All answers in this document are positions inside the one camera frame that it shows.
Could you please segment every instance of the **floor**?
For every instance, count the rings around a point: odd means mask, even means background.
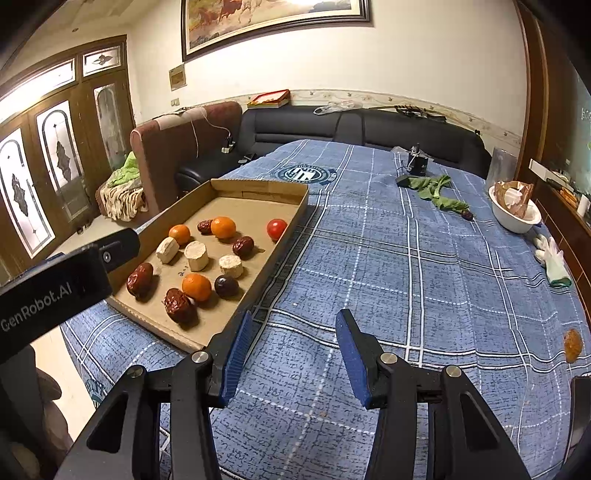
[[[124,227],[108,218],[98,217],[81,235],[74,234],[61,244],[55,253],[69,253],[122,228]],[[37,367],[50,374],[60,384],[62,395],[56,400],[56,404],[66,417],[72,439],[76,440],[95,412],[95,408],[70,359],[59,327],[35,340],[33,348]]]

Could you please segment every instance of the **cardboard tray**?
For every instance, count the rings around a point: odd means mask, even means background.
[[[139,255],[109,275],[113,296],[107,299],[112,307],[146,327],[164,340],[187,351],[204,348],[212,336],[221,332],[234,315],[244,315],[271,275],[275,263],[285,251],[289,237],[307,206],[308,187],[298,183],[266,180],[211,180],[183,197],[139,233]],[[224,255],[232,255],[232,241],[222,242],[213,235],[201,235],[197,224],[203,220],[227,216],[236,223],[237,234],[251,236],[255,252],[243,260],[244,273],[238,279],[242,297],[224,300],[212,292],[211,298],[197,308],[199,321],[187,329],[166,314],[163,300],[169,288],[181,288],[183,275],[191,273],[183,248],[170,265],[162,265],[155,250],[168,236],[168,230],[183,223],[195,240],[207,246],[208,266],[199,272],[212,283],[222,273],[217,263]],[[282,218],[288,227],[275,244],[267,235],[267,223]],[[139,301],[127,291],[127,277],[142,262],[154,266],[152,291],[147,300]]]

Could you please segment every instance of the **metal screw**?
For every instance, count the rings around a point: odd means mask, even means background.
[[[203,362],[206,362],[208,358],[209,354],[203,351],[195,352],[193,355],[191,355],[191,360],[193,360],[193,362],[196,364],[202,364]]]
[[[385,352],[379,356],[379,359],[387,365],[395,364],[398,361],[398,357],[395,353]]]
[[[130,367],[129,370],[127,370],[127,374],[131,377],[131,378],[137,378],[139,377],[142,373],[144,373],[144,369],[142,367],[140,367],[139,365],[135,365],[133,367]]]
[[[462,369],[456,365],[449,365],[446,369],[445,372],[453,378],[458,378],[462,376]]]

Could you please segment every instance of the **white wall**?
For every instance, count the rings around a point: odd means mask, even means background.
[[[371,0],[374,27],[317,27],[233,44],[182,62],[181,0],[161,0],[128,31],[137,122],[262,91],[350,89],[439,103],[521,135],[526,69],[512,0]]]

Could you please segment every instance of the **orange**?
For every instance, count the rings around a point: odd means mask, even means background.
[[[231,218],[217,217],[212,222],[212,233],[222,240],[236,235],[236,224]]]
[[[174,238],[179,245],[184,245],[191,239],[191,230],[187,225],[175,225],[168,231],[168,236]]]
[[[190,273],[183,279],[183,292],[195,301],[206,301],[212,294],[212,284],[203,275]]]

